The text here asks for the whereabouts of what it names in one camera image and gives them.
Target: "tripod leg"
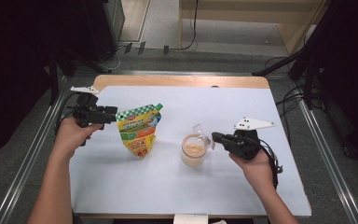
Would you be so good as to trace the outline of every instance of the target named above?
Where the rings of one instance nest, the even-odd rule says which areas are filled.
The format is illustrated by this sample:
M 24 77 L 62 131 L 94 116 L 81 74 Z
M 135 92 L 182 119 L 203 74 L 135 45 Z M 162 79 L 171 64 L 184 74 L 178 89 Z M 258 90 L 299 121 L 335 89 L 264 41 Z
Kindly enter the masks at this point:
M 292 80 L 298 80 L 307 68 L 308 59 L 303 57 L 298 58 L 293 67 L 289 71 L 289 78 Z
M 254 76 L 254 77 L 264 77 L 264 76 L 268 75 L 269 73 L 271 73 L 271 72 L 273 72 L 273 71 L 275 71 L 275 70 L 277 70 L 277 69 L 289 64 L 290 62 L 296 60 L 299 56 L 301 56 L 303 54 L 302 52 L 303 51 L 300 50 L 300 51 L 296 52 L 295 54 L 293 54 L 293 55 L 291 55 L 291 56 L 289 56 L 289 57 L 287 57 L 287 58 L 285 58 L 285 59 L 273 64 L 272 66 L 270 66 L 270 67 L 268 67 L 268 68 L 266 68 L 264 70 L 252 73 L 252 76 Z

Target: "gray floor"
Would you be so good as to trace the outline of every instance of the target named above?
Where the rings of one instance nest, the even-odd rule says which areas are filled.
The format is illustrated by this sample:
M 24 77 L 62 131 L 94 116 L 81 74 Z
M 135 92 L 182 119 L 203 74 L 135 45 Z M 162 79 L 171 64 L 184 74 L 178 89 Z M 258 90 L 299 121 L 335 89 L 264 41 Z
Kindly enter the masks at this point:
M 136 49 L 128 54 L 120 52 L 118 55 L 121 64 L 114 71 L 116 74 L 125 74 L 126 71 L 198 71 L 230 72 L 241 76 L 245 75 L 244 73 L 263 69 L 265 61 L 269 58 L 200 52 L 171 52 L 163 55 L 161 50 L 146 50 L 144 54 L 138 55 Z M 115 64 L 118 60 L 112 58 L 108 63 Z M 70 80 L 70 85 L 89 86 L 98 75 L 82 64 L 77 65 L 77 71 L 77 75 Z M 269 75 L 268 82 L 276 101 L 281 100 L 293 88 L 291 80 L 286 75 Z M 48 101 L 49 92 L 37 102 L 9 143 L 0 149 L 0 204 L 48 110 Z M 355 161 L 344 155 L 339 138 L 325 113 L 320 110 L 314 110 L 314 113 L 354 197 L 358 198 L 358 160 Z M 288 121 L 293 154 L 312 208 L 312 217 L 302 218 L 300 222 L 350 223 L 299 107 L 288 114 Z M 53 132 L 50 130 L 7 223 L 26 222 L 40 188 L 53 138 Z M 265 219 L 258 219 L 256 223 L 266 223 L 265 221 Z M 112 220 L 85 219 L 85 223 L 111 222 Z
M 191 43 L 194 20 L 179 21 L 179 1 L 152 0 L 142 32 L 146 47 L 179 47 L 179 22 L 182 23 L 182 47 Z M 274 23 L 197 20 L 197 37 L 191 50 L 265 56 L 287 56 Z

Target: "metal frame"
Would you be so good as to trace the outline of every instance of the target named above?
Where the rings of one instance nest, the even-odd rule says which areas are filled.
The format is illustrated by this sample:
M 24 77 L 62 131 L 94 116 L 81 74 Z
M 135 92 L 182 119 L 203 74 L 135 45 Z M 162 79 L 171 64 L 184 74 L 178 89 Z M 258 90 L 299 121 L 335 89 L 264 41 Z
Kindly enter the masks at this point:
M 62 87 L 60 92 L 64 92 L 65 90 L 67 90 L 69 88 L 68 84 L 69 83 L 67 79 L 65 77 L 62 77 Z M 36 135 L 34 136 L 34 140 L 30 148 L 28 149 L 24 160 L 22 161 L 21 167 L 6 192 L 4 200 L 0 206 L 0 223 L 8 222 L 8 219 L 13 212 L 13 208 L 16 205 L 17 200 L 20 198 L 21 192 L 37 159 L 37 155 L 40 152 L 40 148 L 42 147 L 46 136 L 48 135 L 48 130 L 50 129 L 51 124 L 54 122 L 57 116 L 60 104 L 63 100 L 63 96 L 64 94 L 61 93 L 55 104 L 51 105 L 48 108 L 46 116 L 43 118 L 42 123 L 39 126 Z
M 345 181 L 344 176 L 342 175 L 337 166 L 336 160 L 331 153 L 330 147 L 324 138 L 324 134 L 319 127 L 319 124 L 313 114 L 313 111 L 308 110 L 308 107 L 304 101 L 301 101 L 300 106 L 304 114 L 304 118 L 310 126 L 310 131 L 312 132 L 313 138 L 315 139 L 315 143 L 319 148 L 319 152 L 321 153 L 322 159 L 324 160 L 327 172 L 333 181 L 338 197 L 342 202 L 345 212 L 347 213 L 348 219 L 351 223 L 358 223 L 357 202 L 355 201 L 351 190 L 347 182 Z

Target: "snack pouch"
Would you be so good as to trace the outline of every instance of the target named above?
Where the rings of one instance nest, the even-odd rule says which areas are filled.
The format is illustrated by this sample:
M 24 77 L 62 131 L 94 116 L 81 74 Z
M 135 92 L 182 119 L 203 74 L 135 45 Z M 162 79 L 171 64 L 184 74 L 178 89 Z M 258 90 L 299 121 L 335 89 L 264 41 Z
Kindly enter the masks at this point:
M 144 105 L 116 114 L 118 131 L 124 146 L 140 158 L 152 149 L 156 126 L 161 120 L 161 108 L 162 104 Z

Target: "white paper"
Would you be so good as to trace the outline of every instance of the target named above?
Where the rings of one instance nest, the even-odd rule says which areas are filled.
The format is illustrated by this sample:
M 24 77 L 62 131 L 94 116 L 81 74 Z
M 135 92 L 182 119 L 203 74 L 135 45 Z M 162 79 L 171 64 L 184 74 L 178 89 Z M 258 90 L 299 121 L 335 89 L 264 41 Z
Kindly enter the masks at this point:
M 203 131 L 234 133 L 243 117 L 268 120 L 258 130 L 280 160 L 278 193 L 295 216 L 310 216 L 296 163 L 268 89 L 190 87 L 107 87 L 97 105 L 125 111 L 163 104 L 153 149 L 140 160 L 122 144 L 117 125 L 105 125 L 71 159 L 72 204 L 87 214 L 209 214 L 265 216 L 262 203 L 243 172 L 220 144 L 204 163 L 187 167 L 181 160 L 183 138 L 194 124 Z

